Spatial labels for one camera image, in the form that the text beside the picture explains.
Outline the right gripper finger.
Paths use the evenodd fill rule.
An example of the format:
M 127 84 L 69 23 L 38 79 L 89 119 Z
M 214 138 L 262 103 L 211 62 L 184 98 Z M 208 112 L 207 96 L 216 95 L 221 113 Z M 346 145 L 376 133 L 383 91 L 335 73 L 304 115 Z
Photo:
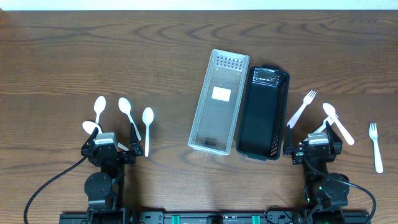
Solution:
M 291 137 L 291 128 L 287 126 L 287 135 L 284 141 L 283 150 L 291 150 L 292 149 L 292 137 Z
M 326 125 L 326 132 L 328 135 L 330 146 L 342 146 L 341 138 L 334 132 L 331 124 L 327 121 Z

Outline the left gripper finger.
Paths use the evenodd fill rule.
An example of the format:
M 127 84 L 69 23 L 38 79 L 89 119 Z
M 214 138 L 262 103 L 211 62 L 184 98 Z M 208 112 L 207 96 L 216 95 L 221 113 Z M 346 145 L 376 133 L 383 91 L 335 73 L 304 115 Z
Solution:
M 89 138 L 86 140 L 86 142 L 84 143 L 83 149 L 90 149 L 91 147 L 93 147 L 95 145 L 95 138 L 99 134 L 99 128 L 97 128 L 97 127 L 86 130 L 87 133 L 89 131 L 91 131 L 91 134 L 90 134 Z
M 139 148 L 139 140 L 137 138 L 135 125 L 133 123 L 130 123 L 129 145 L 131 146 L 132 149 Z

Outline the white plastic fork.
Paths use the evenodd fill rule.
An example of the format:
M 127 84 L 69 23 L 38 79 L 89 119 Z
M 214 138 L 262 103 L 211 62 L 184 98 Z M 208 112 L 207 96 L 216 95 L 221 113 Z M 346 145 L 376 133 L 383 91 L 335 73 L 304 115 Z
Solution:
M 326 117 L 326 118 L 323 120 L 322 125 L 321 125 L 319 128 L 317 128 L 317 129 L 314 131 L 314 133 L 320 133 L 320 132 L 322 132 L 322 131 L 326 128 L 326 122 L 328 122 L 329 125 L 332 125 L 332 124 L 335 122 L 335 120 L 334 120 L 333 117 L 331 117 L 331 116 Z
M 379 144 L 378 144 L 377 124 L 376 123 L 370 123 L 369 137 L 373 141 L 375 170 L 378 174 L 381 174 L 384 172 L 384 168 L 383 168 L 381 153 L 380 153 Z
M 307 95 L 303 99 L 303 103 L 300 106 L 300 108 L 294 113 L 294 115 L 287 122 L 287 127 L 292 129 L 295 126 L 295 124 L 299 120 L 300 116 L 302 115 L 304 109 L 306 108 L 306 106 L 308 106 L 313 101 L 316 94 L 317 93 L 315 90 L 311 90 L 310 92 L 307 93 Z

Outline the white plastic spoon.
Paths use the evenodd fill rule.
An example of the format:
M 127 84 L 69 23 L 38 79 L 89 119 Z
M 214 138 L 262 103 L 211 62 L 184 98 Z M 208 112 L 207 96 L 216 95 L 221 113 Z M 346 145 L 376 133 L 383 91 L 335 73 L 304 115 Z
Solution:
M 335 121 L 338 129 L 340 130 L 341 134 L 345 138 L 346 142 L 349 145 L 353 145 L 355 143 L 355 141 L 354 141 L 353 137 L 350 135 L 350 133 L 347 131 L 347 129 L 339 121 L 339 119 L 337 117 L 337 114 L 336 114 L 335 108 L 329 103 L 323 103 L 322 106 L 323 106 L 323 109 L 324 109 L 325 113 L 328 116 L 333 118 L 333 120 Z
M 99 120 L 100 120 L 100 114 L 104 111 L 106 107 L 106 99 L 104 96 L 99 96 L 95 103 L 94 103 L 94 111 L 96 113 L 96 119 L 95 119 L 95 123 L 98 124 Z
M 130 123 L 133 124 L 135 132 L 136 132 L 136 135 L 137 135 L 137 138 L 138 138 L 139 141 L 141 141 L 142 140 L 141 135 L 140 135 L 140 133 L 138 131 L 138 128 L 137 128 L 137 126 L 136 126 L 136 124 L 135 124 L 135 122 L 134 122 L 134 120 L 133 120 L 133 118 L 131 116 L 132 106 L 131 106 L 129 100 L 124 98 L 124 97 L 120 97 L 120 99 L 118 101 L 118 106 L 119 106 L 120 111 L 123 112 L 124 114 L 126 114 L 128 119 L 129 119 L 129 121 L 130 121 Z
M 144 146 L 144 156 L 148 157 L 149 156 L 149 145 L 150 145 L 150 137 L 149 137 L 149 128 L 151 123 L 154 120 L 154 112 L 152 108 L 147 107 L 142 114 L 142 121 L 144 122 L 146 126 L 146 138 L 145 138 L 145 146 Z

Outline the white plastic spoon crossing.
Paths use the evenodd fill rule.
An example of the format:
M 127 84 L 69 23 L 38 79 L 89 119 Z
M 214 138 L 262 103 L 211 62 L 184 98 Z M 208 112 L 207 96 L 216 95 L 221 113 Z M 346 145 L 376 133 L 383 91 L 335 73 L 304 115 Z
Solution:
M 84 121 L 82 123 L 83 129 L 88 133 L 88 134 L 92 134 L 92 132 L 94 131 L 95 128 L 98 129 L 98 133 L 102 134 L 102 129 L 101 127 L 96 124 L 95 122 L 92 121 Z M 128 151 L 129 148 L 127 148 L 125 145 L 121 144 L 120 142 L 118 143 L 118 148 L 123 149 L 124 151 Z

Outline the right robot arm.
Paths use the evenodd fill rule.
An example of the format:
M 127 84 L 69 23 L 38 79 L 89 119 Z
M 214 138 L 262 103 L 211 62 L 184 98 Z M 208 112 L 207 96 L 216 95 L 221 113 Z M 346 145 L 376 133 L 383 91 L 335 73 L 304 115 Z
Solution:
M 309 134 L 296 147 L 288 129 L 283 153 L 292 157 L 294 165 L 303 167 L 304 196 L 308 201 L 307 207 L 293 214 L 293 223 L 346 223 L 342 208 L 348 204 L 349 178 L 330 173 L 327 168 L 341 154 L 342 144 L 329 124 L 325 132 Z

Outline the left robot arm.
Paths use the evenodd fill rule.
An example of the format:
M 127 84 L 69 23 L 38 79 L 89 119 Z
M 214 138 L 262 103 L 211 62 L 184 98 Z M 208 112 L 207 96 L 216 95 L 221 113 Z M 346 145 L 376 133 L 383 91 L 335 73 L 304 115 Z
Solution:
M 125 165 L 134 164 L 136 157 L 144 154 L 132 124 L 129 145 L 130 150 L 118 151 L 116 135 L 99 133 L 95 128 L 81 147 L 82 156 L 100 168 L 87 178 L 84 186 L 88 196 L 87 223 L 139 223 L 134 209 L 123 205 Z

